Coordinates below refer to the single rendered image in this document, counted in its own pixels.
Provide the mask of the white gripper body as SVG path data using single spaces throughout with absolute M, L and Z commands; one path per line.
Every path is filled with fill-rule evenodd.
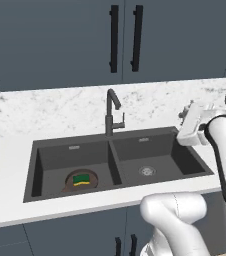
M 177 141 L 182 146 L 205 145 L 206 139 L 203 131 L 199 129 L 201 125 L 201 114 L 204 111 L 204 104 L 201 102 L 190 104 L 190 109 L 177 135 Z

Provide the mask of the dark grey double sink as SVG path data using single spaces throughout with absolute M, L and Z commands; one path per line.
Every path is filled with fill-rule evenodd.
M 211 176 L 213 172 L 190 146 L 177 141 L 176 127 L 36 140 L 32 144 L 24 202 L 107 191 L 139 185 Z M 66 192 L 65 179 L 90 169 L 98 186 Z

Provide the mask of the green and yellow sponge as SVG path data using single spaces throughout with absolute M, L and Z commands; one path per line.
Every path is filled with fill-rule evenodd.
M 87 185 L 90 183 L 90 177 L 88 174 L 79 174 L 73 177 L 73 185 Z

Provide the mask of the dark grey tap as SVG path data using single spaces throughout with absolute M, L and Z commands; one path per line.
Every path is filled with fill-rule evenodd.
M 115 91 L 109 89 L 107 91 L 107 105 L 106 105 L 106 116 L 105 116 L 105 135 L 112 136 L 114 129 L 121 129 L 125 127 L 125 115 L 122 115 L 122 121 L 115 123 L 113 121 L 112 106 L 115 106 L 116 110 L 121 108 L 120 100 L 118 99 Z

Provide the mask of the grey base cupboard door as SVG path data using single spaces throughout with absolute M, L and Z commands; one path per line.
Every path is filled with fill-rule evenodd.
M 25 224 L 34 256 L 115 256 L 115 237 L 125 236 L 126 209 L 119 208 Z
M 22 225 L 0 228 L 0 256 L 33 256 Z
M 129 256 L 131 234 L 137 237 L 136 256 L 140 256 L 141 250 L 153 235 L 153 226 L 142 218 L 139 205 L 127 208 L 124 256 Z

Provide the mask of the grey wall cupboard door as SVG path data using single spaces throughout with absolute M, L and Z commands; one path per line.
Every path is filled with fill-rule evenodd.
M 133 11 L 143 6 L 139 71 Z M 220 78 L 226 70 L 226 0 L 126 0 L 123 81 Z
M 116 73 L 112 5 L 119 6 Z M 0 0 L 0 89 L 120 83 L 123 17 L 124 0 Z

